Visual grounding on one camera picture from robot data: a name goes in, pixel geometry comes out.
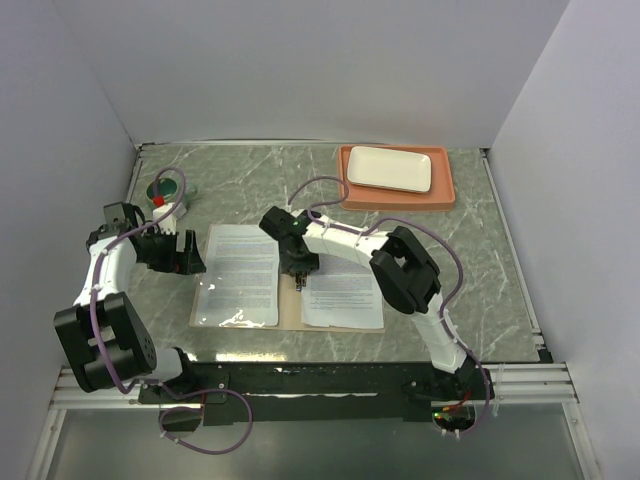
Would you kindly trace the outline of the brown paper folder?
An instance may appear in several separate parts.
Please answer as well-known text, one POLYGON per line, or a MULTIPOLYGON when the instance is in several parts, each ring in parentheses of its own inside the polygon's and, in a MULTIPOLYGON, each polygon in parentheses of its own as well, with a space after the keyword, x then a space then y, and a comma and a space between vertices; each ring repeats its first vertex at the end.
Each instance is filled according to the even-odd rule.
POLYGON ((305 331, 305 332, 337 332, 337 333, 375 333, 381 334, 383 330, 350 330, 340 328, 321 328, 306 325, 301 317, 301 291, 296 291, 294 278, 279 274, 278 284, 278 309, 279 323, 273 329, 257 330, 281 330, 281 331, 305 331))

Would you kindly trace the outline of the printed paper sheet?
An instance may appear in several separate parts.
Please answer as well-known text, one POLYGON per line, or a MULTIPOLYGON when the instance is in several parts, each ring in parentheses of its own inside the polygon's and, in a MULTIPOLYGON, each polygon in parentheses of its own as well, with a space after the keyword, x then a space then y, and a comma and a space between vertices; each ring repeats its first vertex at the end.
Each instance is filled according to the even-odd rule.
POLYGON ((256 225, 212 225, 190 325, 273 329, 279 323, 277 243, 256 225))
POLYGON ((302 321, 312 327, 383 330, 383 298, 370 270, 320 254, 301 290, 302 321))

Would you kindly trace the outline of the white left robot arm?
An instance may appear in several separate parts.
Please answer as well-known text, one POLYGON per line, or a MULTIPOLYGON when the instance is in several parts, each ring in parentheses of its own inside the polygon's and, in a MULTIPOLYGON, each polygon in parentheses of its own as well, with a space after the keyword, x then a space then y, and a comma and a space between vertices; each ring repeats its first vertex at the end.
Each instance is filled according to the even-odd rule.
POLYGON ((83 288, 53 320, 69 366, 88 393, 122 389, 125 381, 148 382, 162 384, 174 401, 188 401, 198 377, 187 354, 154 345, 127 291, 137 264, 159 273, 204 273, 196 234, 178 233, 162 217, 147 220, 130 203, 105 206, 104 217, 86 241, 90 265, 83 288))

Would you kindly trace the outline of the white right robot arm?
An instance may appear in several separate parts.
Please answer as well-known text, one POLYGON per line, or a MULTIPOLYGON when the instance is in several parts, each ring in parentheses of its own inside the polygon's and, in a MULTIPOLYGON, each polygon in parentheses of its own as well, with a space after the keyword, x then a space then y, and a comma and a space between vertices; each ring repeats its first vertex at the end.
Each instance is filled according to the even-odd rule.
POLYGON ((386 303, 407 315, 423 337, 431 364, 439 370, 439 391, 456 399, 471 388, 477 364, 446 312, 440 268, 411 230, 366 230, 316 211, 289 213, 279 207, 263 215, 259 228, 277 242, 280 271, 300 288, 320 269, 322 255, 371 272, 386 303))

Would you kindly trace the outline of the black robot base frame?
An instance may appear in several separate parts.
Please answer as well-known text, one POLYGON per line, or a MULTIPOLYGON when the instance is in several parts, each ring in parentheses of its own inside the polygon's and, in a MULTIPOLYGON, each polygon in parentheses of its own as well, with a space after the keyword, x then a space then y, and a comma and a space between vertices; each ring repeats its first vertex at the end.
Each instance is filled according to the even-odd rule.
POLYGON ((191 382, 141 389, 143 405, 203 408, 206 426, 256 422, 400 419, 429 422, 435 403, 491 401, 488 370, 461 382, 418 362, 193 363, 191 382))

